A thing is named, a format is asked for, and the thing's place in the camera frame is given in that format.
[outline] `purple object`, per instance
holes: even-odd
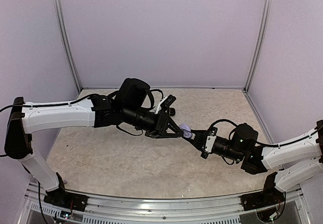
[[[193,136],[191,128],[187,124],[181,124],[179,125],[179,128],[183,130],[183,137],[191,138]]]

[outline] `black mount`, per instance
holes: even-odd
[[[268,170],[265,168],[265,166],[262,163],[263,148],[264,146],[256,146],[252,150],[247,150],[245,152],[244,159],[241,164],[241,169],[245,170],[247,173],[252,175],[267,172]]]
[[[13,105],[23,105],[24,98],[17,97]],[[32,154],[31,148],[31,134],[25,134],[22,125],[22,107],[12,107],[6,135],[5,153],[13,159],[22,159],[28,154]]]
[[[84,212],[87,204],[87,199],[89,197],[87,197],[86,195],[67,192],[65,190],[62,177],[58,173],[56,174],[60,183],[59,188],[46,192],[44,202],[69,210],[78,210]]]
[[[318,122],[316,122],[316,129],[319,129],[323,126],[323,120],[320,120]],[[321,149],[322,155],[321,158],[319,159],[320,163],[323,163],[323,128],[320,129],[318,132],[318,138],[316,140],[316,143],[319,144],[319,147]]]
[[[259,209],[284,202],[282,192],[275,188],[275,177],[277,172],[268,175],[262,191],[241,196],[241,202],[245,211]]]
[[[218,129],[216,127],[212,127],[208,130],[191,130],[191,133],[194,134],[194,138],[185,138],[186,141],[191,143],[197,150],[201,151],[201,157],[207,159],[209,153],[205,152],[203,147],[206,143],[206,140],[209,136],[215,136]]]
[[[168,112],[160,111],[155,128],[146,131],[145,136],[150,138],[178,138],[183,136],[183,130],[177,126]]]

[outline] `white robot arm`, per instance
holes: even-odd
[[[320,162],[322,146],[319,144],[319,136],[316,129],[312,129],[299,137],[278,143],[277,145],[281,146],[287,142],[293,142],[306,136],[308,138],[290,145],[278,148],[265,147],[262,150],[262,163],[268,170],[302,159],[302,161],[290,168],[279,171],[276,175],[275,188],[281,192],[288,191],[293,186],[319,173],[323,173],[323,163]]]
[[[154,99],[150,86],[138,79],[126,79],[121,88],[111,95],[88,95],[75,101],[33,103],[17,97],[12,107],[7,127],[5,152],[17,159],[43,186],[45,202],[64,208],[84,211],[87,197],[68,193],[63,180],[47,165],[36,149],[31,147],[32,134],[37,131],[63,127],[107,127],[122,122],[146,131],[151,138],[177,138],[183,131],[170,117],[170,105],[176,100],[172,95],[163,97],[153,110]],[[149,97],[150,108],[142,104]]]

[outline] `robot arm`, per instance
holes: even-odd
[[[151,107],[141,107],[146,96]],[[150,86],[137,79],[126,79],[112,95],[93,94],[76,101],[32,103],[22,97],[14,101],[8,122],[5,143],[6,154],[17,159],[46,190],[45,202],[84,211],[87,197],[65,191],[61,176],[31,147],[32,133],[62,127],[107,127],[125,122],[145,130],[151,138],[176,138],[183,131],[170,117],[170,105],[176,100],[172,95],[164,97],[153,110]]]
[[[241,169],[253,175],[300,160],[288,169],[269,175],[262,191],[243,195],[245,210],[283,202],[283,192],[323,173],[323,120],[307,133],[273,145],[257,142],[258,133],[246,123],[236,126],[232,139],[216,136],[217,128],[213,125],[207,131],[192,132],[194,138],[189,136],[187,140],[202,152],[203,158],[214,153],[236,163],[242,161]]]
[[[150,108],[143,108],[146,97],[151,101]],[[31,173],[47,192],[45,202],[84,211],[87,197],[65,191],[64,183],[58,173],[54,173],[42,156],[31,147],[32,133],[62,127],[107,127],[118,126],[124,122],[146,131],[150,138],[178,138],[190,142],[201,156],[217,154],[236,163],[242,162],[241,169],[250,174],[267,172],[279,165],[301,160],[298,164],[268,176],[262,195],[264,204],[257,208],[282,201],[282,192],[323,171],[323,121],[317,127],[300,137],[276,145],[256,146],[258,132],[246,123],[235,125],[233,137],[226,139],[217,136],[214,122],[207,130],[191,130],[187,125],[177,126],[170,117],[170,105],[176,100],[172,95],[163,97],[153,108],[154,102],[150,86],[138,79],[126,79],[121,88],[108,95],[93,94],[76,101],[54,103],[24,102],[22,97],[14,101],[10,115],[5,143],[6,154],[17,159]],[[255,208],[252,196],[243,197],[245,210]]]

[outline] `white panel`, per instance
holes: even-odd
[[[53,103],[32,103],[26,102],[26,105],[40,104],[59,104],[70,103],[53,102]],[[84,99],[76,104],[49,107],[23,108],[22,123],[26,134],[33,132],[62,127],[93,127],[95,112],[92,111],[93,104],[90,99]]]
[[[264,0],[62,0],[82,85],[242,88]]]

